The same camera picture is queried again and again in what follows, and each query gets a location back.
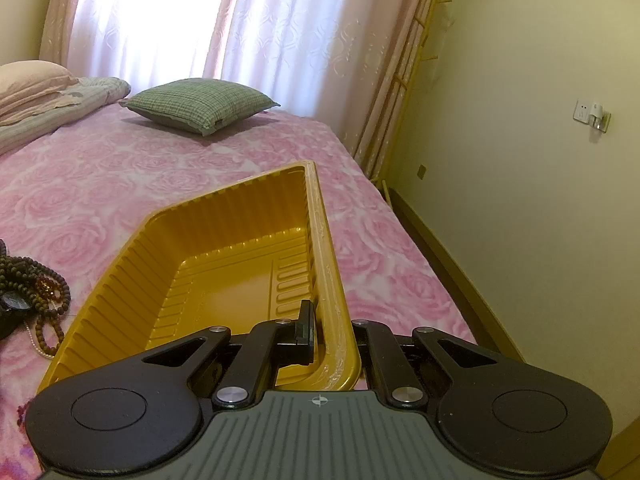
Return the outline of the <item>striped folded quilt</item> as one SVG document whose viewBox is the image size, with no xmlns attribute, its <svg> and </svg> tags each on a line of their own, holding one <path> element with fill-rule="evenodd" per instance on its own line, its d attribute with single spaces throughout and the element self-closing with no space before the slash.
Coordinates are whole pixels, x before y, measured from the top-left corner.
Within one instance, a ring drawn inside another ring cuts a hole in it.
<svg viewBox="0 0 640 480">
<path fill-rule="evenodd" d="M 101 107 L 125 99 L 130 91 L 130 84 L 117 77 L 81 77 L 78 84 L 62 91 L 62 106 L 51 107 L 13 125 L 2 126 L 0 154 L 24 148 L 40 136 L 77 122 Z"/>
</svg>

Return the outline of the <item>yellow wooden coat rack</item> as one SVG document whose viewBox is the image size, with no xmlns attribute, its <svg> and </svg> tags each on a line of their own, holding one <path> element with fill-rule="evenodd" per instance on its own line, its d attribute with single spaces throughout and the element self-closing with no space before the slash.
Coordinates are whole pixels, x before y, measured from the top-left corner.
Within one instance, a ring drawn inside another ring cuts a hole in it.
<svg viewBox="0 0 640 480">
<path fill-rule="evenodd" d="M 390 91 L 387 92 L 383 103 L 382 115 L 376 125 L 378 137 L 375 140 L 375 146 L 378 151 L 374 158 L 370 181 L 390 207 L 393 206 L 390 188 L 383 177 L 385 164 L 392 152 L 390 146 L 400 126 L 412 80 L 421 62 L 428 36 L 430 36 L 436 6 L 450 2 L 451 0 L 419 0 L 413 13 L 408 35 L 402 45 L 399 61 L 393 72 Z"/>
</svg>

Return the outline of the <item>green plaid cushion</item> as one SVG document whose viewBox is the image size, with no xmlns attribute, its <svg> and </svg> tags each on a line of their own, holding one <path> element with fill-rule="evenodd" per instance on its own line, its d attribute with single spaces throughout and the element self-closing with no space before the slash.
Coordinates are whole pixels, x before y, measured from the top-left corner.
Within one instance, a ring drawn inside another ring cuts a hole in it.
<svg viewBox="0 0 640 480">
<path fill-rule="evenodd" d="M 236 82 L 188 78 L 141 91 L 120 105 L 162 126 L 210 136 L 278 103 Z"/>
</svg>

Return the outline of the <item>yellow plastic tray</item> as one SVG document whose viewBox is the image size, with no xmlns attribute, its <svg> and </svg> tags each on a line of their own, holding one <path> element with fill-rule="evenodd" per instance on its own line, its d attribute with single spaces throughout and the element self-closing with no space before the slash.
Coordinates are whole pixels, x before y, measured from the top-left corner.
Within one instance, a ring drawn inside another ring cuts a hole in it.
<svg viewBox="0 0 640 480">
<path fill-rule="evenodd" d="M 314 359 L 277 383 L 348 390 L 360 356 L 316 165 L 294 162 L 168 206 L 145 219 L 74 319 L 44 386 L 204 328 L 235 335 L 316 312 Z"/>
</svg>

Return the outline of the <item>small brown wall outlet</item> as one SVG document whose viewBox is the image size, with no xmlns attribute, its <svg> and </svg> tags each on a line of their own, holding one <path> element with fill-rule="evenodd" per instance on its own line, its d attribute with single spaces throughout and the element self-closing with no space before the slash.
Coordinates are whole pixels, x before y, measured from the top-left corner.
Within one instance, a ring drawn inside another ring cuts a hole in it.
<svg viewBox="0 0 640 480">
<path fill-rule="evenodd" d="M 426 172 L 427 172 L 427 168 L 426 168 L 426 166 L 425 166 L 425 165 L 420 165 L 420 166 L 419 166 L 419 168 L 418 168 L 418 172 L 416 173 L 416 175 L 418 176 L 418 178 L 419 178 L 420 180 L 423 180 L 423 179 L 424 179 L 424 177 L 425 177 L 425 175 L 426 175 Z"/>
</svg>

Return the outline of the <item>pink rose bedspread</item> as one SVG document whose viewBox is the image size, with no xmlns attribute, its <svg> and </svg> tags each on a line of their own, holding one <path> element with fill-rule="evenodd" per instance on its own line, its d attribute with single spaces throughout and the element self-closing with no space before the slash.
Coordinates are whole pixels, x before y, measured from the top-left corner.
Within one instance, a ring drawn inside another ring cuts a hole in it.
<svg viewBox="0 0 640 480">
<path fill-rule="evenodd" d="M 331 128 L 263 112 L 212 136 L 192 136 L 107 105 L 1 159 L 1 236 L 66 279 L 82 307 L 152 212 L 236 181 L 316 164 L 353 318 L 408 334 L 432 326 L 472 332 L 384 198 Z"/>
</svg>

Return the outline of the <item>white wall socket with plug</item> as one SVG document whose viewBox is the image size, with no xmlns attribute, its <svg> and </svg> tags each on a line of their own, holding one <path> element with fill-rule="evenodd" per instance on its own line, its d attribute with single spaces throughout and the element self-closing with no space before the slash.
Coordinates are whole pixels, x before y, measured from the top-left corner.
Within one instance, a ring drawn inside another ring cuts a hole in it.
<svg viewBox="0 0 640 480">
<path fill-rule="evenodd" d="M 607 133 L 612 114 L 606 112 L 600 103 L 577 101 L 574 107 L 573 119 L 575 122 L 587 125 L 597 132 Z"/>
</svg>

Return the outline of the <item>pink sheer curtain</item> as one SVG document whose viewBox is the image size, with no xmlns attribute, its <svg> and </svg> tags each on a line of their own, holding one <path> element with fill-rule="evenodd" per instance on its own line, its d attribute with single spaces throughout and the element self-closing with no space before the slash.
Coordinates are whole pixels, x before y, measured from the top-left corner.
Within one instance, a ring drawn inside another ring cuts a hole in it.
<svg viewBox="0 0 640 480">
<path fill-rule="evenodd" d="M 325 122 L 370 178 L 376 125 L 419 0 L 49 0 L 40 55 L 134 91 L 245 84 Z"/>
</svg>

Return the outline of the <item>beige pillow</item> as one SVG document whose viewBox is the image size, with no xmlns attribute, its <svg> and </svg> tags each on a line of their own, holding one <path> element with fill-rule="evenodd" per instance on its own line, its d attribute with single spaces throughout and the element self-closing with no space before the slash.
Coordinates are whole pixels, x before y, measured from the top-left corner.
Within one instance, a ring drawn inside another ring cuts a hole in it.
<svg viewBox="0 0 640 480">
<path fill-rule="evenodd" d="M 51 107 L 63 105 L 62 91 L 78 84 L 67 68 L 30 60 L 1 66 L 1 125 L 13 125 Z"/>
</svg>

